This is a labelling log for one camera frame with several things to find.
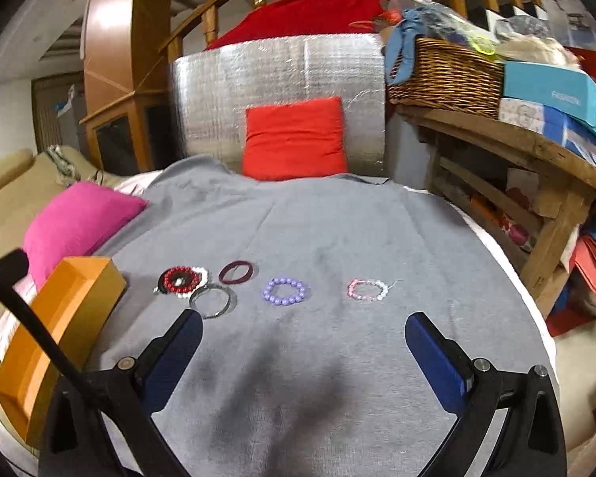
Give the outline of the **orange cardboard box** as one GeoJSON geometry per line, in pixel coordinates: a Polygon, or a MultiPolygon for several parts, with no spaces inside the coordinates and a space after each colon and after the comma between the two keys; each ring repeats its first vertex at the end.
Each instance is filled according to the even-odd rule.
{"type": "MultiPolygon", "coordinates": [[[[109,257],[66,257],[32,300],[32,310],[68,360],[83,369],[127,287],[109,257]]],[[[29,447],[41,444],[60,372],[20,326],[0,367],[0,404],[29,447]]]]}

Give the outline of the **teal cardboard box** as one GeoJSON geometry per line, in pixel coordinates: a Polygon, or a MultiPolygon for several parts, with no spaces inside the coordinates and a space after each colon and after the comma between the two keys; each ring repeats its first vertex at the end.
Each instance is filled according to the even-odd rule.
{"type": "Polygon", "coordinates": [[[596,82],[579,69],[536,62],[506,62],[503,95],[557,109],[596,136],[596,82]]]}

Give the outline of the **beige leather sofa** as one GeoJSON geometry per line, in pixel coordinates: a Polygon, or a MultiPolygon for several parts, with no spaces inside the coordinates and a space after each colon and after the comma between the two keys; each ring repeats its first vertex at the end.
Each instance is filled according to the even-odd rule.
{"type": "Polygon", "coordinates": [[[32,221],[65,190],[58,164],[47,153],[24,149],[0,159],[0,257],[23,249],[32,221]]]}

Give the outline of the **wooden side table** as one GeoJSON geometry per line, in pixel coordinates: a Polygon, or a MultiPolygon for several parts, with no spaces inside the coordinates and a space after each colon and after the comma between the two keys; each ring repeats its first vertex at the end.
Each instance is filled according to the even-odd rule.
{"type": "Polygon", "coordinates": [[[426,130],[435,152],[427,167],[427,190],[445,197],[469,214],[502,246],[519,272],[542,316],[549,316],[569,279],[560,263],[578,226],[596,202],[596,168],[564,147],[531,132],[482,116],[447,110],[399,106],[408,122],[426,130]],[[480,161],[498,161],[538,176],[534,205],[525,208],[474,170],[460,165],[454,150],[464,144],[477,149],[480,161]],[[464,184],[507,213],[536,238],[529,254],[513,246],[482,210],[463,195],[464,184]]]}

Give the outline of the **pink pillow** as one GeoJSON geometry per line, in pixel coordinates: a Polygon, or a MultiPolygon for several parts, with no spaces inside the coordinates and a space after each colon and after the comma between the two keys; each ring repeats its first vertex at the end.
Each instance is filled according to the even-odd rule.
{"type": "Polygon", "coordinates": [[[65,257],[94,254],[147,207],[144,199],[91,182],[56,196],[25,232],[29,274],[40,289],[65,257]]]}

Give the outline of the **large red cushion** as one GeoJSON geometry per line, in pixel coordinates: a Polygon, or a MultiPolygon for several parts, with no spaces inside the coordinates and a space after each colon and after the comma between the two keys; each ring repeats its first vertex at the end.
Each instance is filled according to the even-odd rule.
{"type": "Polygon", "coordinates": [[[277,0],[248,13],[205,49],[278,37],[368,33],[368,23],[382,13],[382,0],[277,0]]]}

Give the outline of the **clear grey bangle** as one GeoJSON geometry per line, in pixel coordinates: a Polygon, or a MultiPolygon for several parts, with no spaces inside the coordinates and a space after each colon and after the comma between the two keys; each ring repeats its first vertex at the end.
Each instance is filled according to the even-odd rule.
{"type": "Polygon", "coordinates": [[[188,306],[199,313],[203,320],[218,319],[231,308],[231,294],[227,287],[207,283],[189,297],[188,306]]]}

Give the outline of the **small red pillow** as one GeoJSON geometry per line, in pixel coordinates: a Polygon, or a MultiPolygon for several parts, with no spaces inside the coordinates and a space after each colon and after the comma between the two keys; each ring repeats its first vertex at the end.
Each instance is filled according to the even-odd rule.
{"type": "Polygon", "coordinates": [[[348,171],[339,97],[248,108],[245,118],[244,176],[284,181],[348,171]]]}

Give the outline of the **wooden cabinet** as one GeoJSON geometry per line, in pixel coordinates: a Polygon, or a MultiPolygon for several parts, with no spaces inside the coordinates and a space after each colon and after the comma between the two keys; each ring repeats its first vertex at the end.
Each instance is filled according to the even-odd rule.
{"type": "Polygon", "coordinates": [[[83,81],[89,149],[109,173],[131,176],[176,158],[170,109],[171,0],[89,0],[83,81]]]}

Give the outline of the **silver foil insulation panel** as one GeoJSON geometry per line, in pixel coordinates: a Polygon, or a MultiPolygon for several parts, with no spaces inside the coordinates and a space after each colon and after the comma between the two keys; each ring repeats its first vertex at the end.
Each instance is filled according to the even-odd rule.
{"type": "Polygon", "coordinates": [[[248,108],[338,97],[348,169],[383,176],[383,42],[373,33],[248,41],[171,66],[174,141],[181,158],[207,154],[240,170],[248,108]]]}

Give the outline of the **wicker basket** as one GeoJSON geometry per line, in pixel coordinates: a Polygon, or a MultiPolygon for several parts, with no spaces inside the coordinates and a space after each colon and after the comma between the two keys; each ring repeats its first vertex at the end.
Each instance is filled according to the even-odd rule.
{"type": "Polygon", "coordinates": [[[495,118],[503,82],[504,65],[500,62],[448,41],[419,37],[410,78],[386,87],[394,105],[495,118]]]}

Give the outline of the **blue cloth in basket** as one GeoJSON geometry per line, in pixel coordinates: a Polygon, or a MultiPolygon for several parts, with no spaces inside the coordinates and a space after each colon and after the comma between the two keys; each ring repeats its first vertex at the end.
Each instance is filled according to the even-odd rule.
{"type": "Polygon", "coordinates": [[[416,39],[427,35],[421,8],[407,9],[385,46],[385,80],[389,86],[404,84],[416,63],[416,39]]]}

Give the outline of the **blue white box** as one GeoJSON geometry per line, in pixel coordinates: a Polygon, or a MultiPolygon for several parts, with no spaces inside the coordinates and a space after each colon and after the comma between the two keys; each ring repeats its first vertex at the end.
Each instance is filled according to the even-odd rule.
{"type": "Polygon", "coordinates": [[[498,119],[536,132],[596,168],[596,136],[575,118],[541,103],[504,97],[499,101],[498,119]]]}

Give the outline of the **grey blanket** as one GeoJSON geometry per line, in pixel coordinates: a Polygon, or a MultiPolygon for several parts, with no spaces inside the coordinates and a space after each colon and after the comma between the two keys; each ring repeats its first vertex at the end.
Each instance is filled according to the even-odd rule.
{"type": "Polygon", "coordinates": [[[208,156],[162,171],[101,254],[128,281],[89,365],[143,351],[185,309],[173,266],[254,265],[155,422],[195,476],[414,476],[453,424],[404,342],[422,311],[498,369],[554,369],[546,324],[495,241],[392,181],[259,182],[208,156]]]}

